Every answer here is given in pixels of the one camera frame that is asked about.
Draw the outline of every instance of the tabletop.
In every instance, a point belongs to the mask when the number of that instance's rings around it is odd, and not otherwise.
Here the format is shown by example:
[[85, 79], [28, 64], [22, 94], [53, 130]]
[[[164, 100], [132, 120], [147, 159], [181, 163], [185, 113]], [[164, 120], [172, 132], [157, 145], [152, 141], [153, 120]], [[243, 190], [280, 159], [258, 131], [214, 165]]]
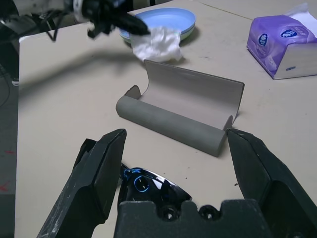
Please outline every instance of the tabletop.
[[[246, 49], [251, 20], [198, 1], [174, 0], [197, 16], [193, 35], [181, 43], [184, 59], [173, 63], [245, 83], [234, 127], [261, 138], [317, 203], [317, 77], [274, 81]], [[20, 94], [15, 237], [35, 237], [71, 174], [81, 144], [127, 129], [123, 161], [173, 181], [200, 207], [243, 198], [227, 142], [216, 158], [120, 118], [115, 105], [133, 85], [146, 90], [146, 71], [119, 31], [95, 41], [89, 24], [60, 30], [57, 42], [45, 34], [20, 46]], [[110, 217], [94, 238], [111, 237]]]

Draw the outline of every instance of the crumpled tissue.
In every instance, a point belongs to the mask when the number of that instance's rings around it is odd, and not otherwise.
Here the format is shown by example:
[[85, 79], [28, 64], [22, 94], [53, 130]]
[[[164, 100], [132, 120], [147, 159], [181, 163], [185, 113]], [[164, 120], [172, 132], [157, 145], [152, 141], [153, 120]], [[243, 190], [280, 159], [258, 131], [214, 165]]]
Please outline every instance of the crumpled tissue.
[[180, 31], [160, 26], [150, 28], [150, 35], [130, 35], [133, 54], [141, 61], [164, 62], [180, 60], [183, 55], [179, 47]]

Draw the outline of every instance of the white tissue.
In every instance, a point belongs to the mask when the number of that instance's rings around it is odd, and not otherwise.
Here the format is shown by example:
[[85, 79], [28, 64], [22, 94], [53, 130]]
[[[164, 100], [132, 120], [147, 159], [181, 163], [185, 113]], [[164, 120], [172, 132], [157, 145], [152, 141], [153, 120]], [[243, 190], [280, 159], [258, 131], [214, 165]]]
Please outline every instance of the white tissue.
[[315, 37], [317, 37], [317, 20], [308, 12], [308, 4], [303, 3], [294, 7], [286, 16], [292, 17], [300, 21], [307, 29], [309, 29]]
[[179, 47], [179, 31], [160, 26], [151, 28], [150, 32], [147, 36], [130, 36], [133, 54], [141, 61], [164, 62], [183, 57]]

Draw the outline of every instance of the blue plate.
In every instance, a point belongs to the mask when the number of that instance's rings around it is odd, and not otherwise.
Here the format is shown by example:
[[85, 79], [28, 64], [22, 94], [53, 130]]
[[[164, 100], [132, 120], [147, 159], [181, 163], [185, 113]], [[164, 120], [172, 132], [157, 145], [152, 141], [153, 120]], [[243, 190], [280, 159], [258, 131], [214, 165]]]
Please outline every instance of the blue plate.
[[[190, 31], [196, 22], [196, 16], [189, 10], [182, 8], [158, 8], [144, 11], [136, 16], [142, 19], [149, 28], [166, 26], [181, 31], [185, 34]], [[121, 30], [121, 36], [129, 39], [129, 33]]]

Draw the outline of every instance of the logo on tissue box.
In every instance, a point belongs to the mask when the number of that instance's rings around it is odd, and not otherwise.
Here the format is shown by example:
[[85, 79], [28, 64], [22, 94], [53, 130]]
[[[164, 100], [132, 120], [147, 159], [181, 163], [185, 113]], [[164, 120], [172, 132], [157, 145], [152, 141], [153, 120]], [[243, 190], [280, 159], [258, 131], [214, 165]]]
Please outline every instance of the logo on tissue box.
[[281, 34], [281, 37], [284, 37], [284, 38], [293, 37], [293, 36], [297, 36], [297, 32], [295, 32], [291, 29], [284, 31]]
[[260, 37], [259, 37], [259, 44], [261, 46], [265, 46], [267, 43], [267, 34], [263, 33]]

